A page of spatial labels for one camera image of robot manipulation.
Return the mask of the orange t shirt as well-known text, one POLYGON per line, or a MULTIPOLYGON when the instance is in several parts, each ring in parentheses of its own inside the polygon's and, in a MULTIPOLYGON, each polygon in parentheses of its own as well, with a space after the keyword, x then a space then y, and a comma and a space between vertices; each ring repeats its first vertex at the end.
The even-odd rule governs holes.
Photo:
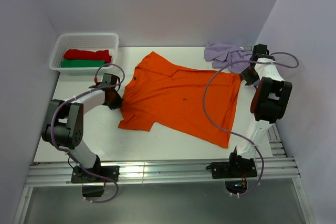
POLYGON ((125 87, 118 127, 149 131, 159 123, 228 148, 240 84, 236 73, 182 67, 151 52, 125 87))

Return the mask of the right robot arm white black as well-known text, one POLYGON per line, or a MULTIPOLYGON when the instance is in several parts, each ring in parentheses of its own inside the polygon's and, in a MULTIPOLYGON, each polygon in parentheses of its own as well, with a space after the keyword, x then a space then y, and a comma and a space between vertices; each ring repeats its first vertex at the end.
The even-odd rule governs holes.
POLYGON ((229 156, 227 170, 234 177, 240 176, 245 169, 250 169, 264 135, 284 116, 292 92, 292 83, 281 77, 272 58, 249 60, 248 63, 249 67, 240 76, 247 84, 259 80, 259 85, 250 105, 253 119, 243 138, 247 140, 247 144, 239 144, 229 156))

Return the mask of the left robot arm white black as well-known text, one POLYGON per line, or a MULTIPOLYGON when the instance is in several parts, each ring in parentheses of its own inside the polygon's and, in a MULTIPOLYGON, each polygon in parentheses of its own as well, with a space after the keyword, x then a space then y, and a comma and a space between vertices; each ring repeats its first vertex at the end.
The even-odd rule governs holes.
POLYGON ((83 170, 91 182, 102 176, 101 161, 83 140, 84 115, 97 106, 119 109, 123 99, 115 90, 94 89, 68 100, 53 99, 49 103, 41 137, 57 150, 64 152, 83 170))

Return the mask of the lilac t shirt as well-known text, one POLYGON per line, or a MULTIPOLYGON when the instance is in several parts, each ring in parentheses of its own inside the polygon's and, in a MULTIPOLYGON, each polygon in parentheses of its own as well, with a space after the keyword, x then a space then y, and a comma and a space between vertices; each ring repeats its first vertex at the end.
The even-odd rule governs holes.
POLYGON ((251 57, 251 51, 222 42, 208 42, 204 49, 204 59, 212 62, 214 69, 220 69, 232 62, 249 60, 251 57))

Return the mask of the red rolled t shirt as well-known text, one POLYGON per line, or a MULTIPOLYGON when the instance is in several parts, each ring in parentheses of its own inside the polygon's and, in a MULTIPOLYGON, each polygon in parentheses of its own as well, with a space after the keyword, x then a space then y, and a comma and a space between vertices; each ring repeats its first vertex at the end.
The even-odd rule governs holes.
POLYGON ((88 51, 79 49, 69 49, 64 54, 64 59, 68 60, 104 60, 110 63, 112 56, 108 50, 88 51))

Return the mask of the green rolled t shirt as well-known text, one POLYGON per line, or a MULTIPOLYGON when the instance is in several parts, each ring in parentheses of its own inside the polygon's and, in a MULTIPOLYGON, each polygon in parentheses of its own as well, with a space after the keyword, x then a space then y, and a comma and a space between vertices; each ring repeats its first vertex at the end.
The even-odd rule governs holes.
POLYGON ((105 64, 104 60, 68 60, 61 62, 62 68, 98 68, 105 64))

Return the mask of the white plastic basket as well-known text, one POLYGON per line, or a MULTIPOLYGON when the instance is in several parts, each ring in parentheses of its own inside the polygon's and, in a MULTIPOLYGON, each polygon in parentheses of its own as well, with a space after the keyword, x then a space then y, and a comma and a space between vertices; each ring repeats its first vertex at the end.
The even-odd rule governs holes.
POLYGON ((115 33, 63 34, 54 45, 49 68, 67 75, 91 75, 98 67, 114 62, 118 46, 115 33))

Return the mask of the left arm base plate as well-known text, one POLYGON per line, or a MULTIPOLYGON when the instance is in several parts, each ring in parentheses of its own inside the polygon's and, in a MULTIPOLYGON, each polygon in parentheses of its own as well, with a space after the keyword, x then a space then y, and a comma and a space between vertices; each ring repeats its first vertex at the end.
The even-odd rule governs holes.
MULTIPOLYGON (((118 181, 119 177, 119 166, 101 166, 98 171, 90 172, 98 174, 109 179, 113 179, 115 182, 118 181)), ((97 178, 84 172, 80 167, 75 167, 72 171, 71 183, 81 184, 81 183, 102 183, 105 180, 102 178, 97 178)))

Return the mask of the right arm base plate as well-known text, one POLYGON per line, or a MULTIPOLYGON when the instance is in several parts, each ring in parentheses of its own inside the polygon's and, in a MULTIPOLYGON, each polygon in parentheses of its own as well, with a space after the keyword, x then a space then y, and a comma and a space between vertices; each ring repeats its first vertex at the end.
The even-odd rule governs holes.
POLYGON ((250 168, 241 168, 236 165, 230 165, 229 162, 212 162, 206 169, 211 171, 212 179, 257 177, 255 165, 250 168))

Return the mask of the aluminium rail frame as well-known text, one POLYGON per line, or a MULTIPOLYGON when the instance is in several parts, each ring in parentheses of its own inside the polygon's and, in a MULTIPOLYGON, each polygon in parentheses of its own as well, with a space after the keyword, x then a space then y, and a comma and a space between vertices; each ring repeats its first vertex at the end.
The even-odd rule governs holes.
MULTIPOLYGON (((211 64, 203 60, 203 47, 124 47, 115 53, 113 62, 124 69, 126 84, 130 82, 136 65, 151 51, 167 57, 176 65, 194 69, 211 68, 211 64)), ((75 91, 83 92, 91 81, 89 74, 61 74, 54 98, 67 97, 75 91)), ((235 122, 233 131, 243 134, 253 118, 244 114, 249 111, 254 95, 252 87, 243 88, 239 95, 235 119, 241 125, 235 122)), ((118 111, 98 107, 88 111, 83 120, 85 143, 100 156, 102 165, 120 166, 120 185, 223 182, 223 179, 211 178, 210 172, 205 170, 206 164, 224 160, 240 141, 248 145, 240 137, 232 136, 229 148, 220 148, 160 124, 153 125, 150 132, 126 131, 118 129, 121 118, 118 111)), ((303 214, 302 223, 316 223, 296 161, 286 156, 275 124, 264 134, 259 150, 265 160, 262 179, 292 179, 294 194, 303 214)), ((56 154, 55 148, 40 140, 14 223, 24 223, 33 188, 81 185, 70 184, 70 167, 65 164, 62 155, 56 154)))

